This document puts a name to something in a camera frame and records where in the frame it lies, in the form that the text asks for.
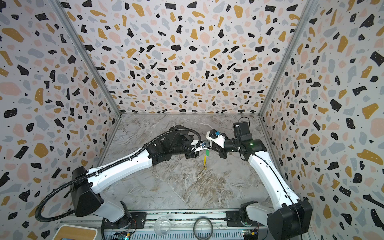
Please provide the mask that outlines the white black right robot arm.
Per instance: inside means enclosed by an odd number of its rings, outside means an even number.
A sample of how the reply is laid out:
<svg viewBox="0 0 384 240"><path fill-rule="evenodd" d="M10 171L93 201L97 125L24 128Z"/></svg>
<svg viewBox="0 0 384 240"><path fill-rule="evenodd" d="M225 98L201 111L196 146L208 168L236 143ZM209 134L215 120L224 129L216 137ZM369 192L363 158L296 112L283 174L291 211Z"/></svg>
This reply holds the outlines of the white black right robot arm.
<svg viewBox="0 0 384 240"><path fill-rule="evenodd" d="M234 123L233 130L232 139L216 130L208 136L213 144L218 145L221 158L229 152L238 152L241 159L249 163L262 180L272 202L270 208L256 201L241 204L239 220L245 226L258 223L267 227L275 240L303 239L310 226L313 212L311 204L300 200L288 187L263 142L253 139L249 123Z"/></svg>

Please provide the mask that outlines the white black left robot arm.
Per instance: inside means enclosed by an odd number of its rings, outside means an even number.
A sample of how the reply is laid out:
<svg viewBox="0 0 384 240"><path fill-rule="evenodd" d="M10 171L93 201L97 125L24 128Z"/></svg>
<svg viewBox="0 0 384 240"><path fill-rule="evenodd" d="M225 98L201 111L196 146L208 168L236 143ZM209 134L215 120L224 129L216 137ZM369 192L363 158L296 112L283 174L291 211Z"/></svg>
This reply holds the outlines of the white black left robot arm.
<svg viewBox="0 0 384 240"><path fill-rule="evenodd" d="M130 214L126 204L114 202L102 192L133 173L169 161L173 155L195 158L201 142L201 135L197 131L175 126L150 140L132 154L108 165L88 171L84 168L76 169L73 172L73 180L80 180L80 182L71 186L75 216L95 215L111 223L128 219Z"/></svg>

